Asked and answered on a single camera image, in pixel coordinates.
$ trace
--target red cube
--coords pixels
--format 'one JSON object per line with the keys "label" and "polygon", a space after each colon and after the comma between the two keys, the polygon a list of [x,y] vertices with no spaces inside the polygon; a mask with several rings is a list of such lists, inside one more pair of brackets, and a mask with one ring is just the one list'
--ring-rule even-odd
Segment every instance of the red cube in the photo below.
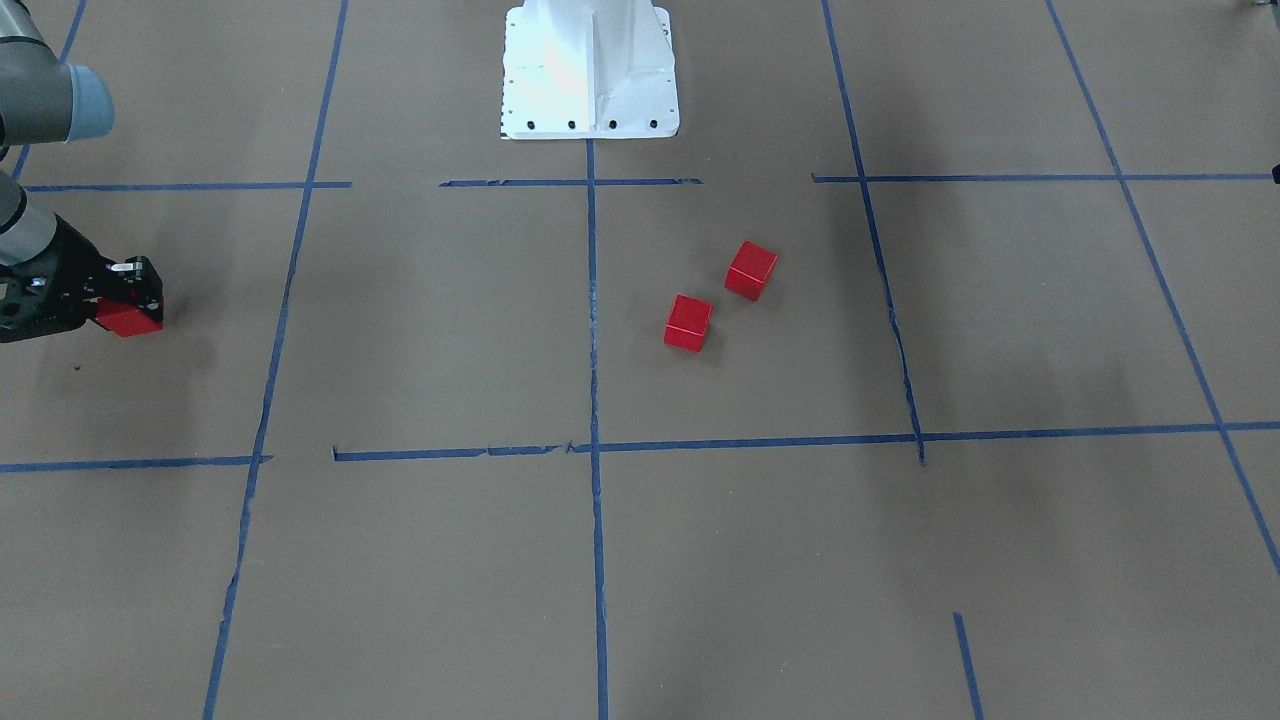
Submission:
{"label": "red cube", "polygon": [[777,254],[769,252],[754,242],[744,242],[742,247],[737,250],[733,263],[728,266],[724,287],[749,300],[759,300],[777,261]]}
{"label": "red cube", "polygon": [[133,305],[113,302],[105,297],[99,299],[93,319],[120,337],[133,337],[164,329],[164,323],[152,320]]}
{"label": "red cube", "polygon": [[707,341],[707,328],[712,324],[712,304],[696,297],[676,296],[667,316],[663,341],[675,347],[698,352]]}

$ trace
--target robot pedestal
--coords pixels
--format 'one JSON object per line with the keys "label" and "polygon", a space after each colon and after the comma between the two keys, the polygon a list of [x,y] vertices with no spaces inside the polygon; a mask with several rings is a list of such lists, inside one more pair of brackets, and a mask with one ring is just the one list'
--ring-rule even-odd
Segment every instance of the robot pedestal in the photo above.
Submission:
{"label": "robot pedestal", "polygon": [[502,136],[671,137],[671,17],[650,0],[525,0],[507,13]]}

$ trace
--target blue tape line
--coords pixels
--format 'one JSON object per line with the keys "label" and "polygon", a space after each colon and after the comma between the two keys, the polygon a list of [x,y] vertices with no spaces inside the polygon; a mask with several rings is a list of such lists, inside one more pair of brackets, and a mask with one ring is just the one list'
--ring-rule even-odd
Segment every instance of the blue tape line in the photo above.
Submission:
{"label": "blue tape line", "polygon": [[442,182],[440,187],[586,187],[585,179],[465,179]]}
{"label": "blue tape line", "polygon": [[586,187],[595,186],[671,186],[703,184],[699,178],[616,178],[616,179],[461,179],[442,182],[440,187]]}
{"label": "blue tape line", "polygon": [[520,445],[509,447],[454,447],[444,450],[393,450],[380,452],[338,452],[334,462],[376,462],[383,460],[440,460],[447,457],[508,457],[512,455],[550,455],[564,445]]}
{"label": "blue tape line", "polygon": [[969,683],[969,703],[973,705],[974,720],[983,720],[982,696],[978,693],[978,675],[973,671],[973,655],[969,652],[969,634],[964,629],[964,616],[952,612],[956,624],[956,641],[960,643],[960,660],[964,661],[964,676]]}
{"label": "blue tape line", "polygon": [[888,445],[915,442],[909,433],[877,436],[773,437],[744,439],[673,439],[654,442],[607,442],[600,452],[653,452],[658,450],[737,450],[745,447],[819,447],[841,445]]}
{"label": "blue tape line", "polygon": [[325,79],[324,96],[320,100],[320,117],[316,120],[315,138],[311,142],[311,163],[307,167],[306,187],[302,191],[302,205],[298,209],[298,223],[293,233],[293,252],[289,256],[289,270],[284,281],[284,292],[280,299],[280,314],[275,325],[275,342],[271,347],[271,365],[266,375],[266,388],[262,392],[262,418],[259,421],[257,434],[253,438],[253,457],[248,466],[248,478],[244,483],[244,502],[241,506],[239,538],[236,550],[236,571],[227,585],[227,597],[223,601],[223,620],[218,628],[218,644],[214,650],[214,665],[209,673],[209,691],[205,694],[204,720],[214,719],[214,707],[218,703],[218,687],[223,675],[223,661],[227,657],[227,639],[230,634],[232,618],[236,611],[236,594],[239,588],[241,568],[244,564],[244,543],[248,541],[250,503],[257,491],[259,469],[261,468],[262,450],[266,445],[266,428],[271,419],[271,402],[275,398],[275,379],[280,370],[280,356],[284,351],[284,331],[289,322],[289,293],[293,290],[293,277],[298,269],[298,254],[302,250],[302,238],[306,234],[307,215],[311,211],[311,191],[316,181],[316,168],[320,165],[320,149],[324,145],[324,129],[329,118],[329,101],[333,97],[334,78],[338,74],[338,58],[342,51],[342,36],[347,24],[347,6],[349,0],[342,0],[338,10],[338,24],[333,37],[333,51],[329,55],[329,74]]}
{"label": "blue tape line", "polygon": [[[1114,182],[1112,174],[1089,173],[1042,173],[1042,174],[968,174],[968,176],[870,176],[860,178],[856,176],[819,176],[810,173],[813,182],[818,184],[844,183],[854,184],[869,182],[872,184],[893,183],[946,183],[946,182]],[[1270,174],[1258,173],[1201,173],[1201,174],[1142,174],[1125,176],[1125,179],[1140,182],[1221,182],[1221,181],[1266,181],[1271,182]]]}
{"label": "blue tape line", "polygon": [[1034,430],[979,430],[969,433],[924,433],[928,442],[957,442],[977,439],[1032,439],[1068,437],[1162,436],[1188,433],[1213,433],[1217,425],[1196,423],[1188,425],[1120,425],[1110,428],[1046,428]]}
{"label": "blue tape line", "polygon": [[248,455],[223,457],[156,457],[148,460],[79,460],[68,462],[10,462],[0,465],[0,474],[10,473],[61,473],[68,470],[142,470],[148,468],[236,468],[248,465]]}
{"label": "blue tape line", "polygon": [[1199,356],[1196,354],[1196,347],[1192,345],[1190,333],[1187,331],[1183,315],[1178,310],[1178,304],[1174,301],[1174,293],[1169,288],[1169,281],[1165,278],[1165,272],[1161,269],[1160,260],[1156,258],[1156,249],[1151,243],[1146,223],[1142,222],[1142,214],[1138,213],[1138,202],[1133,197],[1133,191],[1130,190],[1129,182],[1124,176],[1124,170],[1120,169],[1120,160],[1116,156],[1115,147],[1111,145],[1111,137],[1107,135],[1107,128],[1102,124],[1102,115],[1098,113],[1098,106],[1093,101],[1093,94],[1089,92],[1089,86],[1084,82],[1084,73],[1080,70],[1079,61],[1076,61],[1075,51],[1071,50],[1071,42],[1066,37],[1066,28],[1062,27],[1062,19],[1059,17],[1057,9],[1053,6],[1053,0],[1044,0],[1044,5],[1048,8],[1050,17],[1053,19],[1053,27],[1057,28],[1057,35],[1062,41],[1062,49],[1066,51],[1068,60],[1071,61],[1071,70],[1075,73],[1075,79],[1080,86],[1080,92],[1084,94],[1084,101],[1088,104],[1089,113],[1093,115],[1093,122],[1098,128],[1098,136],[1102,138],[1103,147],[1106,147],[1107,158],[1111,159],[1111,167],[1115,168],[1116,181],[1119,181],[1120,188],[1124,191],[1125,202],[1129,204],[1129,213],[1133,215],[1133,222],[1138,227],[1138,236],[1142,238],[1142,246],[1147,251],[1147,259],[1151,261],[1151,269],[1155,272],[1156,281],[1160,283],[1160,292],[1164,293],[1165,304],[1169,306],[1169,311],[1174,316],[1174,324],[1178,325],[1178,334],[1183,338],[1183,346],[1187,348],[1187,357],[1192,363],[1192,369],[1196,372],[1196,379],[1199,382],[1201,391],[1204,393],[1204,401],[1208,404],[1210,413],[1213,415],[1213,424],[1222,438],[1222,446],[1226,448],[1226,455],[1231,460],[1231,468],[1235,470],[1235,477],[1240,482],[1240,489],[1244,491],[1244,497],[1248,501],[1249,510],[1253,512],[1253,521],[1257,524],[1258,533],[1262,536],[1262,542],[1266,544],[1267,552],[1271,556],[1271,565],[1276,574],[1280,575],[1280,551],[1277,551],[1275,539],[1271,537],[1271,529],[1267,527],[1267,520],[1262,515],[1262,509],[1258,506],[1258,501],[1253,496],[1253,486],[1249,483],[1249,478],[1244,473],[1244,465],[1240,462],[1240,457],[1235,452],[1235,443],[1231,442],[1231,434],[1228,430],[1226,423],[1222,420],[1222,413],[1219,410],[1217,400],[1210,389],[1208,378],[1204,375],[1204,368],[1201,365]]}
{"label": "blue tape line", "polygon": [[858,167],[859,187],[863,191],[863,208],[867,210],[867,225],[872,234],[872,250],[876,252],[876,269],[884,287],[884,305],[888,309],[888,324],[897,343],[897,356],[902,365],[902,389],[906,392],[906,407],[911,415],[911,432],[915,433],[915,450],[920,465],[925,464],[924,437],[920,430],[920,415],[915,407],[915,391],[911,389],[911,372],[906,363],[906,347],[902,345],[902,331],[897,324],[897,309],[893,306],[893,290],[888,282],[888,268],[884,265],[884,252],[881,249],[879,228],[876,224],[876,209],[872,205],[872,188],[867,183],[867,168],[863,165],[863,150],[858,142],[858,126],[854,123],[854,108],[849,100],[849,86],[845,82],[845,65],[840,59],[840,45],[836,42],[836,26],[831,19],[831,1],[822,0],[822,13],[827,20],[827,40],[831,44],[831,59],[836,65],[836,82],[840,85],[840,100],[845,106],[845,123],[849,126],[849,142],[854,150],[854,164]]}
{"label": "blue tape line", "polygon": [[1126,174],[1128,181],[1138,182],[1257,182],[1271,181],[1271,173],[1179,173],[1179,174]]}
{"label": "blue tape line", "polygon": [[595,205],[595,141],[586,141],[586,266],[588,305],[591,319],[591,518],[594,520],[593,553],[595,556],[595,687],[599,720],[609,720],[609,643],[608,615],[604,605],[604,511],[600,483],[600,333],[599,296],[596,293],[596,205]]}
{"label": "blue tape line", "polygon": [[1231,432],[1236,430],[1280,430],[1280,421],[1277,423],[1228,423],[1226,429]]}
{"label": "blue tape line", "polygon": [[[188,182],[156,184],[32,184],[27,192],[201,192],[223,190],[306,190],[306,182]],[[315,190],[348,190],[349,181],[325,181]]]}
{"label": "blue tape line", "polygon": [[[76,36],[79,35],[79,23],[84,19],[84,6],[88,0],[81,0],[79,5],[76,6],[76,17],[72,18],[72,27],[67,31],[67,40],[63,41],[63,51],[58,55],[58,61],[65,63],[67,58],[72,54],[72,46],[76,45]],[[31,146],[23,145],[22,151],[18,154],[18,161],[13,165],[13,173],[9,176],[18,182],[22,178],[22,170],[27,167],[27,156],[31,155]]]}
{"label": "blue tape line", "polygon": [[72,18],[72,27],[67,31],[67,41],[63,42],[63,51],[58,54],[59,63],[65,63],[72,56],[72,45],[76,45],[76,36],[79,35],[79,23],[84,19],[86,5],[88,5],[88,0],[81,0],[79,5],[76,6],[76,17]]}
{"label": "blue tape line", "polygon": [[[1280,421],[1230,423],[1230,430],[1280,430]],[[1217,433],[1212,423],[1166,424],[1166,425],[1110,425],[1092,428],[1033,428],[1011,430],[974,430],[952,433],[923,433],[925,442],[972,442],[1000,439],[1047,439],[1047,438],[1087,438],[1087,437],[1129,437]],[[525,445],[507,448],[453,447],[440,450],[397,450],[379,452],[337,452],[338,462],[367,462],[379,460],[434,460],[445,457],[485,457],[502,455],[550,455],[564,451],[572,454],[599,452],[653,452],[662,450],[737,450],[760,447],[824,447],[849,445],[895,445],[914,443],[911,433],[860,434],[860,436],[809,436],[809,437],[759,437],[735,439],[669,439],[639,442],[602,442],[567,445]]]}
{"label": "blue tape line", "polygon": [[705,184],[700,178],[614,178],[594,181],[596,186],[666,186],[666,184]]}

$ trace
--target grid square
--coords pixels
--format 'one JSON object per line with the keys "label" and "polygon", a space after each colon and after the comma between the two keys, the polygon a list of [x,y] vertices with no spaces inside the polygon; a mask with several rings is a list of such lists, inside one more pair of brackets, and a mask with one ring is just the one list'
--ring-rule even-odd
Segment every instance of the grid square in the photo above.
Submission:
{"label": "grid square", "polygon": [[[911,432],[856,192],[750,179],[600,188],[602,436]],[[781,256],[758,302],[723,287],[744,240]],[[662,342],[675,293],[716,305],[696,356]]]}
{"label": "grid square", "polygon": [[595,717],[589,460],[274,460],[219,717]]}
{"label": "grid square", "polygon": [[1212,434],[607,455],[612,712],[1262,717],[1275,574]]}
{"label": "grid square", "polygon": [[602,178],[801,181],[852,167],[820,3],[655,5],[672,15],[680,133],[596,143]]}
{"label": "grid square", "polygon": [[590,437],[585,191],[317,193],[269,452]]}
{"label": "grid square", "polygon": [[1211,421],[1117,184],[873,195],[925,430]]}
{"label": "grid square", "polygon": [[1055,6],[1126,173],[1266,173],[1280,158],[1280,44],[1270,8]]}
{"label": "grid square", "polygon": [[23,182],[306,177],[335,6],[320,12],[307,0],[116,5],[86,10],[70,58],[106,81],[115,128],[72,146],[33,147]]}
{"label": "grid square", "polygon": [[198,717],[243,468],[0,475],[0,715]]}
{"label": "grid square", "polygon": [[846,5],[832,15],[868,174],[1111,172],[1043,3]]}
{"label": "grid square", "polygon": [[1280,419],[1276,187],[1143,182],[1133,192],[1222,414]]}
{"label": "grid square", "polygon": [[502,140],[502,42],[512,0],[388,0],[352,13],[321,177],[581,178],[581,142]]}
{"label": "grid square", "polygon": [[147,255],[165,283],[165,329],[97,327],[6,345],[5,462],[244,455],[300,193],[36,193],[108,258]]}

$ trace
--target light blue joint cap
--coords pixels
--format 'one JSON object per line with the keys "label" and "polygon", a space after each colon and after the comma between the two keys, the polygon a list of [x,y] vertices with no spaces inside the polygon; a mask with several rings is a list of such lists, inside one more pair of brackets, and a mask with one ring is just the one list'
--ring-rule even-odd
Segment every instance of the light blue joint cap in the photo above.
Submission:
{"label": "light blue joint cap", "polygon": [[72,129],[67,142],[102,137],[115,124],[115,105],[102,78],[84,65],[68,65],[72,70]]}

